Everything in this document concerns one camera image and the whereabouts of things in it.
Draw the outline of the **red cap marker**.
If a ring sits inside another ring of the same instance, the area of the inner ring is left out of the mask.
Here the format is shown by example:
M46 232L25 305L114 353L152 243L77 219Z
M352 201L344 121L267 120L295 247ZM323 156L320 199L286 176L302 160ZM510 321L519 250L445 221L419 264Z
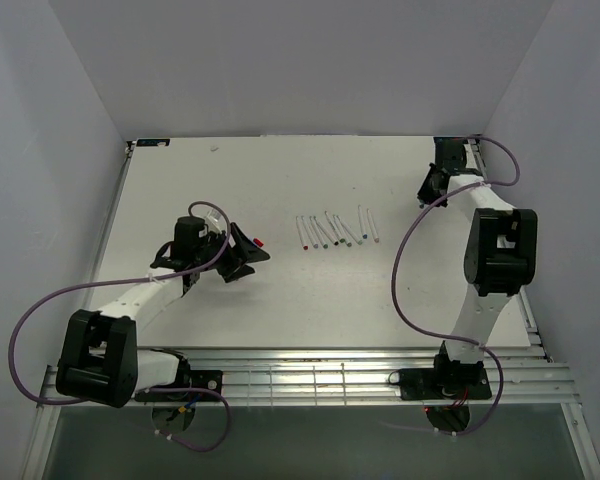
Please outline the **red cap marker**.
M301 219L300 219L299 216L296 216L295 220L296 220L296 228L297 228L297 231L298 231L298 235L299 235L299 239L300 239L300 242L301 242L301 245L302 245L302 249L304 251L307 251L308 248L309 248L309 243L308 243L308 241L306 239L306 235L305 235L305 232L303 230Z

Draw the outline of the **light blue cap marker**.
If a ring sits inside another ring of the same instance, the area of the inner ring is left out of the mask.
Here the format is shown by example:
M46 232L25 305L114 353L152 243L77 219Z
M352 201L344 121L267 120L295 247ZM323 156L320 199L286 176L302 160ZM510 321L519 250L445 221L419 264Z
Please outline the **light blue cap marker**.
M358 220L359 220L361 237L362 237L362 239L367 239L368 238L368 231L367 231L367 226L366 226L366 220L365 220L364 211L363 211L363 208L362 208L361 205L358 205Z

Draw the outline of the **light green cap marker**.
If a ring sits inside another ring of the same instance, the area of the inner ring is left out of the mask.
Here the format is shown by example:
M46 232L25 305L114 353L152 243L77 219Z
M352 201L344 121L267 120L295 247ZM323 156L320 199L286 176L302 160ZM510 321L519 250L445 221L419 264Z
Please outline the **light green cap marker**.
M358 245L362 245L363 244L363 240L359 237L359 235L357 235L352 228L344 221L341 219L341 217L339 215L336 215L337 220L339 221L340 225L344 228L344 230L346 231L347 235Z

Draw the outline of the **black cap marker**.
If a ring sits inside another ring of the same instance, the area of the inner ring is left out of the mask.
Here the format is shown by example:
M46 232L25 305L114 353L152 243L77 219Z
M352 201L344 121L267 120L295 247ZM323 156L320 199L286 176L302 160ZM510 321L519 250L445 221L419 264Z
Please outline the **black cap marker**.
M335 246L337 246L340 243L338 230L336 229L336 226L327 210L324 211L324 215L329 225L329 233L331 235L332 242Z

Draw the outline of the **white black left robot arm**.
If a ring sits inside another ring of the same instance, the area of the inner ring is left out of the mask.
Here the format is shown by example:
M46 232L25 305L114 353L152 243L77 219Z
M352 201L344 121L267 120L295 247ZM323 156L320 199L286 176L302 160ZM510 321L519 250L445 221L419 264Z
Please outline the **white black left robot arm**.
M137 337L166 308L183 298L201 273L215 271L231 283L269 260L257 239L236 223L221 230L211 219L177 219L174 236L163 244L142 281L94 311L80 309L69 319L58 361L59 393L122 407L134 395L144 401L189 399L207 379L174 350L140 350Z

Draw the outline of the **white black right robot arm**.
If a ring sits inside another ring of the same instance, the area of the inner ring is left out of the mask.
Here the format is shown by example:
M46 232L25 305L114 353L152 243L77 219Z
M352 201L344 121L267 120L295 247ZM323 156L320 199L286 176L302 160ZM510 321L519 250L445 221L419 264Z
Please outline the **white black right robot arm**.
M431 345L428 366L394 375L404 399L490 399L489 338L534 278L538 218L498 195L471 144L263 137L229 148L233 258L207 289L220 344Z

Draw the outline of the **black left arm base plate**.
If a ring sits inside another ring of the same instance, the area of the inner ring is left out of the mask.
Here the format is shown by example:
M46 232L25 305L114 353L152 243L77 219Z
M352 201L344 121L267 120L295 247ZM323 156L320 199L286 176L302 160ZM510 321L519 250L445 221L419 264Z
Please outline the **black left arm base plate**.
M171 384L150 387L136 393L134 399L143 403L181 403L198 401L214 402L215 398L200 392L174 392L174 389L197 388L222 392L223 372L221 370L179 371Z

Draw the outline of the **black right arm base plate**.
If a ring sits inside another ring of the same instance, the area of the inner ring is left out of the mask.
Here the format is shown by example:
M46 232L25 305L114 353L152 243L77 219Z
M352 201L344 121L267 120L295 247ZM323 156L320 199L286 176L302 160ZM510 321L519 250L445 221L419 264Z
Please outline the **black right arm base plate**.
M492 390L486 371L468 375L443 375L434 368L393 371L388 383L397 386L402 400L489 400Z

